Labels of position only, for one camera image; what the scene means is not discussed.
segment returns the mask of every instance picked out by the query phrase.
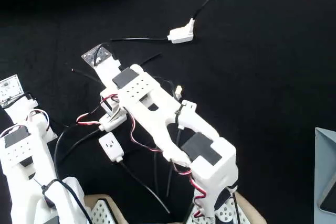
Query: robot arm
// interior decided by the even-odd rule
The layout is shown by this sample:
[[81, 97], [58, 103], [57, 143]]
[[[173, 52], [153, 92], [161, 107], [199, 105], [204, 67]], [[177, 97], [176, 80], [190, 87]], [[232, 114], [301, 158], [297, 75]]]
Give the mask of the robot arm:
[[[139, 65], [120, 71], [120, 63], [114, 60], [111, 52], [106, 49], [96, 52], [97, 49], [91, 49], [82, 58], [94, 68], [107, 87], [101, 93], [102, 97], [118, 94], [119, 103], [107, 100], [111, 109], [115, 110], [119, 106], [123, 116], [128, 112], [139, 122], [152, 135], [167, 161], [190, 168], [191, 182], [196, 188], [194, 202], [199, 211], [197, 215], [214, 217], [214, 206], [219, 194], [238, 179], [234, 146], [196, 114], [193, 103], [183, 101], [181, 105]], [[96, 66], [94, 54], [97, 54], [99, 61]], [[111, 66], [108, 74], [107, 65]], [[150, 110], [153, 104], [157, 108], [154, 111]], [[178, 123], [179, 127], [187, 127], [195, 132], [182, 149], [169, 136], [167, 125], [170, 123]]]
[[[4, 90], [4, 87], [11, 87], [12, 90]], [[83, 212], [72, 202], [68, 190], [60, 183], [53, 183], [45, 192], [45, 196], [55, 204], [57, 210], [47, 205], [41, 185], [48, 185], [56, 179], [47, 143], [57, 135], [49, 125], [46, 112], [35, 109], [37, 101], [20, 92], [18, 87], [20, 84], [17, 76], [0, 82], [2, 94], [11, 94], [15, 88], [19, 90], [15, 94], [16, 99], [10, 95], [4, 97], [1, 104], [15, 123], [0, 135], [0, 161], [12, 198], [12, 222], [42, 224], [58, 216], [60, 223], [86, 223]], [[65, 181], [83, 203], [84, 193], [78, 181], [75, 178], [66, 178]]]

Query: white power plug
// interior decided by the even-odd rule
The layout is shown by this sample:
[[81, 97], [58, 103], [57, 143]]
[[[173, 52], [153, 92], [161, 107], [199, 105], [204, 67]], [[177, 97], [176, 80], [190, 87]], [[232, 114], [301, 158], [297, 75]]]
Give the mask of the white power plug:
[[119, 163], [120, 161], [122, 161], [124, 151], [112, 132], [109, 132], [99, 138], [99, 143], [112, 162], [117, 161]]
[[170, 30], [167, 36], [173, 44], [191, 41], [194, 38], [194, 19], [190, 19], [189, 23], [183, 27]]

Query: white connector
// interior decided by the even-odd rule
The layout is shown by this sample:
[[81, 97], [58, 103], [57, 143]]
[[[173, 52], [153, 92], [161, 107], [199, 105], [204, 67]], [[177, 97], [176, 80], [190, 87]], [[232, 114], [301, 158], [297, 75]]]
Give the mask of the white connector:
[[178, 85], [175, 89], [175, 96], [178, 100], [180, 100], [182, 97], [181, 93], [182, 93], [182, 87]]
[[119, 163], [120, 161], [122, 161], [124, 151], [112, 132], [109, 132], [99, 138], [99, 143], [112, 162], [117, 161]]
[[110, 115], [105, 114], [99, 119], [99, 122], [101, 123], [99, 125], [99, 129], [101, 131], [106, 131], [106, 132], [113, 131], [116, 127], [118, 127], [120, 124], [125, 122], [126, 119], [127, 119], [126, 114], [122, 114], [122, 115], [114, 118], [113, 120], [111, 120]]
[[[192, 112], [195, 112], [196, 111], [196, 108], [197, 108], [197, 104], [196, 103], [194, 103], [194, 102], [190, 102], [190, 101], [188, 101], [188, 100], [183, 100], [182, 101], [182, 105], [183, 105], [183, 107], [182, 107], [182, 110], [181, 110], [181, 112], [184, 110], [184, 112], [186, 111], [186, 110], [189, 110], [189, 111], [192, 111]], [[180, 130], [184, 130], [184, 126], [182, 126], [182, 125], [178, 125], [178, 128], [180, 129]]]
[[168, 40], [173, 44], [192, 41], [194, 38], [194, 23], [195, 20], [191, 18], [185, 26], [170, 30], [167, 36]]

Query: black fabric surface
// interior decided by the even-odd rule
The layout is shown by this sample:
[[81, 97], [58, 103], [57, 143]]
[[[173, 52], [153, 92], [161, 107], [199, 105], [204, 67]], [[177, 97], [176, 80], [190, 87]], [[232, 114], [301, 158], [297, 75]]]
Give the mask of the black fabric surface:
[[[94, 74], [82, 53], [109, 38], [166, 36], [203, 1], [1, 0], [0, 78], [17, 73], [51, 117], [71, 124], [101, 91], [71, 73]], [[336, 129], [335, 17], [336, 0], [213, 0], [196, 20], [193, 42], [115, 42], [113, 50], [125, 67], [162, 52], [145, 70], [181, 84], [184, 98], [236, 146], [239, 192], [268, 223], [313, 223], [314, 127]], [[114, 131], [126, 152], [138, 148], [130, 127]], [[73, 130], [60, 156], [94, 129]], [[151, 142], [139, 126], [135, 137]], [[133, 151], [124, 162], [153, 188], [152, 153]], [[169, 166], [161, 155], [158, 167], [164, 198]], [[79, 146], [60, 174], [76, 176], [86, 194], [111, 195], [130, 223], [182, 220], [193, 193], [186, 178], [173, 176], [165, 202], [174, 217], [167, 216], [96, 140]], [[4, 176], [0, 186], [1, 223], [8, 223]]]

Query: metal perforated plate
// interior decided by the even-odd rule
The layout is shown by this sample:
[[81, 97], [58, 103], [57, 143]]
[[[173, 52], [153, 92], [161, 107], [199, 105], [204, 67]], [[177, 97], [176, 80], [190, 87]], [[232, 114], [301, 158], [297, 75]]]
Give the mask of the metal perforated plate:
[[0, 105], [23, 94], [18, 76], [15, 74], [0, 81]]
[[[195, 213], [196, 207], [193, 208], [191, 214], [186, 222], [186, 224], [212, 224], [215, 223], [216, 220], [213, 218], [207, 217], [199, 217], [194, 218], [193, 213]], [[247, 219], [246, 215], [238, 205], [239, 211], [239, 218], [241, 224], [250, 224], [249, 220]], [[223, 223], [232, 223], [237, 224], [237, 213], [234, 204], [234, 200], [232, 198], [228, 199], [218, 210], [215, 211], [215, 216], [219, 219], [220, 222]]]
[[99, 199], [91, 211], [93, 224], [117, 224], [106, 201]]
[[[93, 58], [95, 56], [95, 53], [97, 51], [97, 49], [100, 47], [100, 45], [95, 46], [94, 48], [92, 48], [90, 51], [87, 51], [85, 54], [83, 54], [81, 57], [82, 59], [89, 64], [91, 67], [94, 67], [93, 65]], [[96, 63], [97, 65], [99, 65], [100, 63], [102, 63], [104, 60], [106, 60], [109, 57], [113, 57], [113, 54], [105, 49], [104, 46], [102, 46], [99, 51], [97, 52], [97, 59], [96, 59]]]

